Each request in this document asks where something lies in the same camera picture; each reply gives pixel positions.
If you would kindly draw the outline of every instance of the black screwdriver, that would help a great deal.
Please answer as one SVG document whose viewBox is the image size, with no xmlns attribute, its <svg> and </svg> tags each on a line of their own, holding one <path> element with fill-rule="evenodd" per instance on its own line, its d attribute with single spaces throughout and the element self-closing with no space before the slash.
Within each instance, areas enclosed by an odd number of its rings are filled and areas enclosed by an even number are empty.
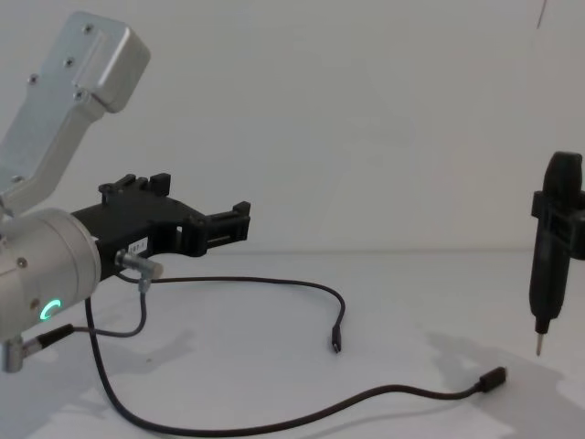
<svg viewBox="0 0 585 439">
<path fill-rule="evenodd" d="M 530 278 L 530 309 L 537 322 L 537 355 L 565 298 L 569 273 L 572 226 L 570 213 L 579 206 L 579 154 L 555 153 L 548 164 L 543 190 L 535 193 L 532 215 L 538 218 L 537 241 Z"/>
</svg>

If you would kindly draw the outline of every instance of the white table surface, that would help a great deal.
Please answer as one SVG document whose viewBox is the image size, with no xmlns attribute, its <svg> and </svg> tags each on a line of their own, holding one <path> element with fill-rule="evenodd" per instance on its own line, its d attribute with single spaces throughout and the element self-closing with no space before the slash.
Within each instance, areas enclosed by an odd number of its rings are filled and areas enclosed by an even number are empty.
<svg viewBox="0 0 585 439">
<path fill-rule="evenodd" d="M 531 254 L 355 253 L 168 255 L 167 275 L 245 274 L 328 284 L 347 302 L 343 352 L 332 353 L 334 298 L 265 284 L 155 285 L 139 336 L 102 339 L 120 398 L 139 415 L 195 428 L 274 423 L 373 386 L 458 391 L 488 370 L 509 382 L 465 402 L 385 395 L 274 438 L 585 437 L 585 265 L 572 264 L 566 305 L 535 357 Z M 133 285 L 94 295 L 101 327 L 132 327 Z M 84 323 L 83 307 L 27 335 Z M 147 438 L 105 400 L 87 336 L 74 335 L 0 376 L 0 438 Z"/>
</svg>

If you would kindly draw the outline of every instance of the white wall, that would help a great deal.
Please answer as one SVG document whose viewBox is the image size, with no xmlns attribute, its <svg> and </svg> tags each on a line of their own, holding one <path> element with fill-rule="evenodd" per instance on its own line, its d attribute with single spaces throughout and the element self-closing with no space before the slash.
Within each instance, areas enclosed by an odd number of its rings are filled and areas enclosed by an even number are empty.
<svg viewBox="0 0 585 439">
<path fill-rule="evenodd" d="M 204 212 L 252 203 L 234 250 L 517 248 L 551 153 L 583 151 L 585 5 L 540 0 L 4 0 L 0 133 L 70 12 L 152 50 L 49 205 L 168 171 Z"/>
</svg>

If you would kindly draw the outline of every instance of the white label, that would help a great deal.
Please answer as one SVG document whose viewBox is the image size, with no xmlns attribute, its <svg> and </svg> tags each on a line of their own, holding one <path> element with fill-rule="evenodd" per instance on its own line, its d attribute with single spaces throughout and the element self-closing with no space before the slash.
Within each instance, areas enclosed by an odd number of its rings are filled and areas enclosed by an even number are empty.
<svg viewBox="0 0 585 439">
<path fill-rule="evenodd" d="M 148 237 L 142 238 L 137 242 L 133 242 L 128 246 L 128 252 L 131 254 L 140 254 L 148 250 Z"/>
</svg>

